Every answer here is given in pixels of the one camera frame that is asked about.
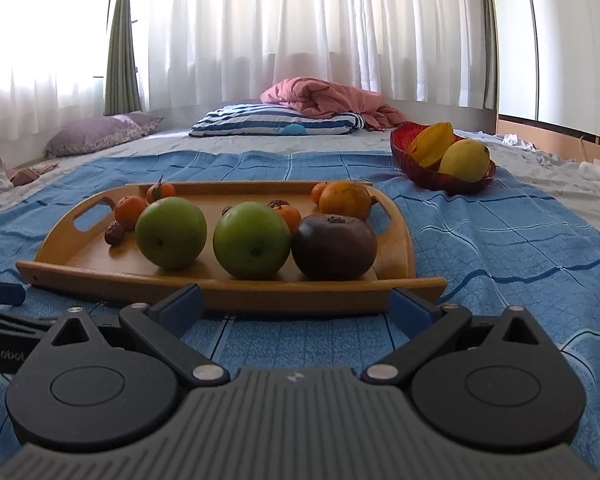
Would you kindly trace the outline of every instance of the purple pillow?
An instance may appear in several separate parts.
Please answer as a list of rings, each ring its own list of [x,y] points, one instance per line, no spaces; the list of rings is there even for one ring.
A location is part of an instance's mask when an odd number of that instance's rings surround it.
[[[140,139],[154,133],[163,118],[133,112],[74,121],[49,141],[46,156],[85,155]]]

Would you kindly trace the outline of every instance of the metal screw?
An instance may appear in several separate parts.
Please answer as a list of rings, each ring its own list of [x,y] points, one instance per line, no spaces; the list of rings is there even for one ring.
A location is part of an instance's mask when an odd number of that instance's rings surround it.
[[[200,365],[193,368],[193,376],[199,381],[217,381],[224,375],[218,365]]]
[[[366,369],[366,374],[376,381],[389,381],[398,376],[398,368],[391,365],[371,365]]]

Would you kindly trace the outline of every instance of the yellow mango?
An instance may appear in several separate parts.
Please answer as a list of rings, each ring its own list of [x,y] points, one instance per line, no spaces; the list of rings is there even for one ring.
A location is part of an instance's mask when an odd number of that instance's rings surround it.
[[[438,171],[465,182],[478,182],[487,173],[490,162],[489,149],[483,143],[463,139],[446,150]]]
[[[436,123],[422,130],[406,153],[423,168],[435,169],[453,143],[454,128],[451,123]]]

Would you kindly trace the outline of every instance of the tangerine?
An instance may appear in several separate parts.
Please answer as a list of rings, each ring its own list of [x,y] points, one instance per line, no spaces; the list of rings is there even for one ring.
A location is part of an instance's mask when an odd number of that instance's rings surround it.
[[[302,220],[302,215],[298,209],[289,204],[277,205],[273,208],[273,211],[282,216],[291,233],[296,230],[296,227],[298,227],[298,224]]]
[[[324,191],[324,188],[327,187],[328,182],[318,182],[311,190],[311,200],[314,201],[315,205],[320,205],[320,195]]]
[[[146,201],[139,196],[125,196],[118,200],[113,209],[113,216],[127,231],[136,228],[138,217],[146,209]]]
[[[160,180],[147,190],[145,198],[146,202],[151,204],[167,196],[176,196],[176,188],[170,182],[163,182],[162,177],[160,177]]]
[[[320,195],[320,213],[353,216],[366,220],[374,201],[366,187],[353,180],[339,180],[325,186]]]

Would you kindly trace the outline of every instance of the green apple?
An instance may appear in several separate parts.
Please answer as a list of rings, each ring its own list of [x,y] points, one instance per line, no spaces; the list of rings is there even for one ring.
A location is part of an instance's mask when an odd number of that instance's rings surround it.
[[[267,205],[243,202],[229,209],[214,230],[214,253],[239,280],[268,280],[289,256],[291,233]]]
[[[158,267],[189,267],[205,248],[205,216],[197,205],[179,196],[156,200],[138,218],[136,244]]]

